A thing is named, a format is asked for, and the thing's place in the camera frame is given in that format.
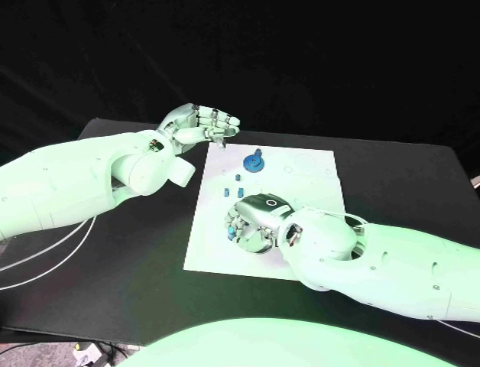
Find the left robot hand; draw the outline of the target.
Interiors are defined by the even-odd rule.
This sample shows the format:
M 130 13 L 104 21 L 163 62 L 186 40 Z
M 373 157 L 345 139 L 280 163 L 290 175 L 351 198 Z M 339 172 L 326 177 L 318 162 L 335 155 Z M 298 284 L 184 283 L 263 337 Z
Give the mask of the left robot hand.
M 176 155 L 205 141 L 225 150 L 227 139 L 241 131 L 241 121 L 220 109 L 188 103 L 168 114 L 158 131 L 169 139 Z

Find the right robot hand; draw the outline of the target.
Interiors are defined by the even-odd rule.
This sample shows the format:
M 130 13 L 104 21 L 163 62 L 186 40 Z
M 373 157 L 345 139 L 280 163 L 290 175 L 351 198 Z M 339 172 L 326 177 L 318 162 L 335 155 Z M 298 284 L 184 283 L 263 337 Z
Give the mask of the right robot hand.
M 292 204 L 274 194 L 244 197 L 227 212 L 227 238 L 247 252 L 267 253 L 277 247 L 279 231 L 293 213 Z

